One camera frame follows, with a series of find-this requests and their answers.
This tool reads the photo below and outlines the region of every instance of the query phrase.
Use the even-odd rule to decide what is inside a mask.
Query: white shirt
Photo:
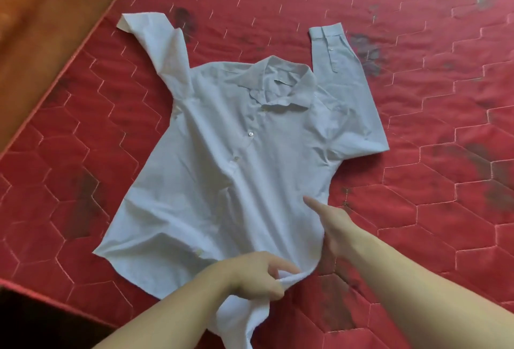
[[[341,24],[309,30],[314,73],[275,56],[189,68],[181,29],[162,13],[124,14],[173,94],[170,127],[127,192],[95,254],[160,299],[214,261],[267,250],[302,273],[323,228],[302,202],[328,199],[344,159],[388,149],[361,64]],[[209,329],[251,348],[269,303],[231,296]]]

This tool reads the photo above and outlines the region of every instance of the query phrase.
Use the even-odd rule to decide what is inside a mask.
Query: red mattress
[[[138,42],[115,28],[123,12],[158,11],[183,28],[191,66],[271,54],[310,64],[307,29],[342,22],[391,150],[345,162],[330,203],[433,272],[514,311],[513,7],[116,0],[0,160],[2,283],[112,325],[155,302],[91,251],[169,124],[169,91]],[[273,305],[254,343],[407,347],[358,275],[328,253]]]

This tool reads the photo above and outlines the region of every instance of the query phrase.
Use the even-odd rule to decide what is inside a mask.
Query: folded sleeve
[[[174,99],[184,100],[193,95],[182,30],[173,28],[166,15],[158,12],[124,13],[117,27],[136,36]]]
[[[360,60],[340,23],[309,29],[312,67],[330,98],[329,148],[341,160],[389,150]]]

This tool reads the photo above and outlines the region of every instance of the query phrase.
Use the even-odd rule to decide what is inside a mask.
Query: forearm
[[[227,283],[226,277],[206,269],[95,349],[193,349],[228,297]]]
[[[367,233],[350,262],[415,348],[510,348],[514,316],[409,260]]]

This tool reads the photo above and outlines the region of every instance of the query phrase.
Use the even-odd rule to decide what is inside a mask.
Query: person's left hand
[[[291,274],[300,273],[300,269],[292,262],[264,251],[219,261],[207,269],[224,275],[229,282],[231,294],[249,300],[283,298],[284,288],[277,280],[279,270]]]

